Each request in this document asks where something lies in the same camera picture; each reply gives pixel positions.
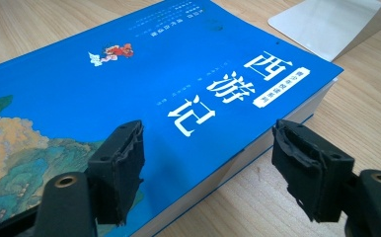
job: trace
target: wooden table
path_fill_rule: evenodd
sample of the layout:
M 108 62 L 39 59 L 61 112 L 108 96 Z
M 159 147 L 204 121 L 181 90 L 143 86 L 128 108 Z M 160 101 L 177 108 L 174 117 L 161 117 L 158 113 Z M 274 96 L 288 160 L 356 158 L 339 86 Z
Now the wooden table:
M 146 7 L 155 0 L 0 0 L 0 62 Z M 286 39 L 267 19 L 300 0 L 215 0 Z M 354 172 L 381 170 L 381 32 L 335 61 L 339 82 L 306 124 L 356 159 Z M 343 236 L 339 223 L 311 223 L 263 155 L 159 236 Z

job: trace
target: robotic claw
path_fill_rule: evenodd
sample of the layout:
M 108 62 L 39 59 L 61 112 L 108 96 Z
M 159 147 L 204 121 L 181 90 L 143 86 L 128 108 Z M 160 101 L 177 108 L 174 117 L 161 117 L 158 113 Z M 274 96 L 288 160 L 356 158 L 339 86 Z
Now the robotic claw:
M 95 219 L 125 224 L 142 182 L 142 131 L 141 121 L 117 128 L 85 173 L 51 179 L 40 207 L 0 223 L 0 236 L 33 226 L 34 236 L 97 236 Z M 381 236 L 381 171 L 354 175 L 353 158 L 302 124 L 280 119 L 272 132 L 272 164 L 310 220 L 338 222 L 344 211 L 346 236 Z

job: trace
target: blue book cover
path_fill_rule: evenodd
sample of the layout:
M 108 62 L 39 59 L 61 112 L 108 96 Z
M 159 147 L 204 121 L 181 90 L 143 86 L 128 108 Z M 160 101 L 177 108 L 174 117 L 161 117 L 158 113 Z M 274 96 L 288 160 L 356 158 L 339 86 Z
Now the blue book cover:
M 144 183 L 109 233 L 129 236 L 342 71 L 207 0 L 161 2 L 2 63 L 0 222 L 141 119 Z

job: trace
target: white stand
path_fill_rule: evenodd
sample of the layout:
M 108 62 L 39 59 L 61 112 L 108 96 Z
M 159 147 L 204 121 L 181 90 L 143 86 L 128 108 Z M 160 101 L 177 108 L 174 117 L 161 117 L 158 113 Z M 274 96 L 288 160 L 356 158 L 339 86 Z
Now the white stand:
M 381 0 L 306 0 L 268 23 L 333 61 L 381 30 Z

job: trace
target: small character illustration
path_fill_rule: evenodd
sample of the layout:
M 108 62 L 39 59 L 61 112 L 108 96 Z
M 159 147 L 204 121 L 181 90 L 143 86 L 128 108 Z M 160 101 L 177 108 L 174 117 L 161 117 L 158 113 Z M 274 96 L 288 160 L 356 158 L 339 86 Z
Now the small character illustration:
M 131 57 L 134 54 L 131 43 L 126 43 L 123 46 L 113 45 L 104 49 L 104 56 L 100 57 L 97 54 L 89 52 L 90 62 L 95 66 L 101 66 L 103 62 L 111 60 L 117 60 L 118 56 L 124 56 L 126 58 Z

